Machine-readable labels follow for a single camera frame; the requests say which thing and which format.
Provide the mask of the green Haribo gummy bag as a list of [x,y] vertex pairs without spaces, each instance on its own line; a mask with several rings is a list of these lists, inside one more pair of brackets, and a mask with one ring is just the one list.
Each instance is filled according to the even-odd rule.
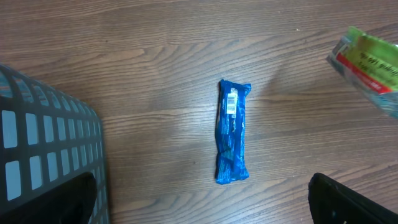
[[397,118],[397,45],[349,27],[326,60],[369,101]]

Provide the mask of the blue snack bar wrapper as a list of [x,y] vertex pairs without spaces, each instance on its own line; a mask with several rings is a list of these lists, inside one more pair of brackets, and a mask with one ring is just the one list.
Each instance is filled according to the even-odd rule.
[[246,97],[251,85],[220,81],[215,140],[217,146],[215,179],[229,184],[249,177],[244,160]]

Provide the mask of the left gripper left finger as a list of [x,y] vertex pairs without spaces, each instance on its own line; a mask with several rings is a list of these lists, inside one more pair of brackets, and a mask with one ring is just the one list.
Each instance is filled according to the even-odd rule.
[[88,223],[96,197],[96,179],[85,172],[1,215],[1,224]]

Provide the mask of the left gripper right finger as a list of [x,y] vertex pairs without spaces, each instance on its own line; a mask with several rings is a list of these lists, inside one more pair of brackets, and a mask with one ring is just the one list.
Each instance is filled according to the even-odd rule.
[[397,224],[396,213],[322,173],[308,183],[308,203],[314,224]]

